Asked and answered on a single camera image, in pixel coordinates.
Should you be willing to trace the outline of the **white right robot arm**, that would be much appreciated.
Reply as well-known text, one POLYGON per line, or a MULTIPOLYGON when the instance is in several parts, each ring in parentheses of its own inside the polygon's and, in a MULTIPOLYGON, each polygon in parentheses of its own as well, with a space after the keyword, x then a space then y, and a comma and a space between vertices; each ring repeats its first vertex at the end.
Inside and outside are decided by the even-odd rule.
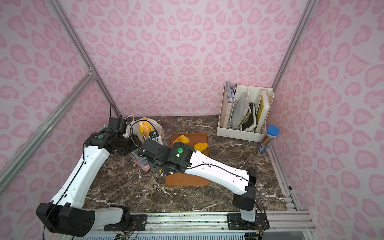
POLYGON ((149 162, 152 172, 169 176, 176 173, 205 178, 233 192, 233 206, 241 212, 243 221, 256 221, 257 169, 241 170, 211 159, 194 147, 174 143, 170 148, 147 139, 139 147, 138 155, 149 162))

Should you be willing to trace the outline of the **yellow striped oval bread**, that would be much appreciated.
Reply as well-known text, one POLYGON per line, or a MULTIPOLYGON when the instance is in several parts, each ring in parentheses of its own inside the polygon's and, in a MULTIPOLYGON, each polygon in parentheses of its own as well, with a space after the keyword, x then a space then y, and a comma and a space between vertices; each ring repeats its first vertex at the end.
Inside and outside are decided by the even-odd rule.
POLYGON ((199 152, 203 152, 208 148, 208 146, 208 143, 197 143, 194 145, 194 148, 199 152))

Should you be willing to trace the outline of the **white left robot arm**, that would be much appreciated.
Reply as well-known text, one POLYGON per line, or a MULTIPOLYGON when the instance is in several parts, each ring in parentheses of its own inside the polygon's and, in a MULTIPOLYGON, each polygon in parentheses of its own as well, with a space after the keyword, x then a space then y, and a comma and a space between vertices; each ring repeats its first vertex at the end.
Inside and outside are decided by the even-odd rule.
POLYGON ((130 231, 135 228, 126 207, 109 207, 99 210, 84 210, 88 191, 101 166, 110 154, 123 156, 141 145, 137 135, 92 133, 85 140, 82 156, 60 190, 48 203, 41 203, 36 215, 43 223, 42 235, 46 231, 73 237, 84 237, 93 229, 106 231, 130 231))

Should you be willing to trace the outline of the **colourful floral paper bag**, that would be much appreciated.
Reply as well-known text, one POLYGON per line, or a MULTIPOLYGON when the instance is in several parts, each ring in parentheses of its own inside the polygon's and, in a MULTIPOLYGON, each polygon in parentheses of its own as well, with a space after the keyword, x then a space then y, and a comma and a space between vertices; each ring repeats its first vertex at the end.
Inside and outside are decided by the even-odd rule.
MULTIPOLYGON (((140 119, 134 119, 134 115, 130 115, 128 117, 124 118, 127 122, 127 128, 126 133, 124 134, 124 137, 128 138, 132 134, 136 134, 138 138, 141 141, 141 144, 144 143, 146 139, 149 139, 149 132, 151 131, 157 131, 159 133, 159 143, 163 144, 165 140, 165 134, 163 127, 157 123, 155 120, 151 118, 140 118, 140 119)), ((138 165, 142 170, 145 172, 150 170, 150 165, 147 160, 144 158, 141 158, 137 154, 138 149, 134 150, 130 153, 130 157, 134 161, 136 165, 138 165)))

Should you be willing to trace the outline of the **yellow square toast bread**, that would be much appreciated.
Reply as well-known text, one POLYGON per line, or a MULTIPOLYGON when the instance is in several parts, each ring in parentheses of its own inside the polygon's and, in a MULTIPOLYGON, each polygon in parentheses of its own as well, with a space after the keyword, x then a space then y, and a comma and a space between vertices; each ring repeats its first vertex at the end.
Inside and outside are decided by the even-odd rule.
POLYGON ((190 144, 190 139, 187 138, 186 136, 184 135, 180 135, 178 138, 176 138, 173 143, 183 143, 183 144, 186 144, 186 145, 189 145, 190 144))

